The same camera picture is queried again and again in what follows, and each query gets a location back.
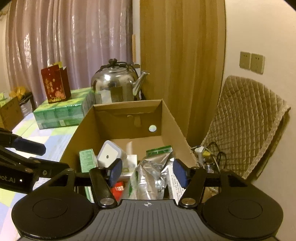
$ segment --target quilted chair cover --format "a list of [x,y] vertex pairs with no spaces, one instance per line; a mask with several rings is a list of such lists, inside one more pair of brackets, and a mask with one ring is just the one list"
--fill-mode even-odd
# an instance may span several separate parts
[[247,178],[263,155],[273,152],[283,130],[281,120],[289,109],[286,101],[263,84],[229,76],[202,146],[215,142],[227,158],[220,168]]

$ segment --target wall socket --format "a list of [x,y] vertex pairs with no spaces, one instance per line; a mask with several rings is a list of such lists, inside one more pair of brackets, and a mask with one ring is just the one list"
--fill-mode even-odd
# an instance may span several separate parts
[[243,69],[251,69],[251,53],[240,53],[239,66]]
[[265,64],[265,57],[260,54],[252,53],[251,56],[251,71],[263,74]]

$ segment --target open cardboard box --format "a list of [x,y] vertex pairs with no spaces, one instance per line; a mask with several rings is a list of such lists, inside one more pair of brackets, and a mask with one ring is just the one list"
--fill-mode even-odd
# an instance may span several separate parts
[[[149,131],[151,125],[156,131]],[[124,151],[132,141],[132,154],[138,160],[146,156],[146,150],[171,145],[175,158],[188,167],[196,166],[195,156],[163,100],[94,105],[72,136],[61,162],[79,171],[79,151],[92,148],[98,155],[106,140]]]

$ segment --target table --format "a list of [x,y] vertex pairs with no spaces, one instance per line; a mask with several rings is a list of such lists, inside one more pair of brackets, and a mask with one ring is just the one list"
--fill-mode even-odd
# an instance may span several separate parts
[[[12,132],[23,138],[43,143],[46,146],[46,153],[43,156],[37,156],[16,151],[14,148],[10,148],[10,150],[26,158],[32,156],[51,161],[59,161],[77,127],[78,126],[66,126],[39,130],[33,113],[30,113]],[[47,180],[48,178],[40,178],[39,181],[36,182],[34,189]],[[11,219],[11,210],[15,203],[24,196],[25,194],[0,189],[0,240],[18,240],[19,235]]]

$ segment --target kettle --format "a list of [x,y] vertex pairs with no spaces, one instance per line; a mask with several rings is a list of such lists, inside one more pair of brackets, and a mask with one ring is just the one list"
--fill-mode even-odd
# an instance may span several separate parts
[[96,104],[133,101],[148,74],[142,71],[138,76],[133,65],[110,59],[109,64],[101,66],[91,78]]

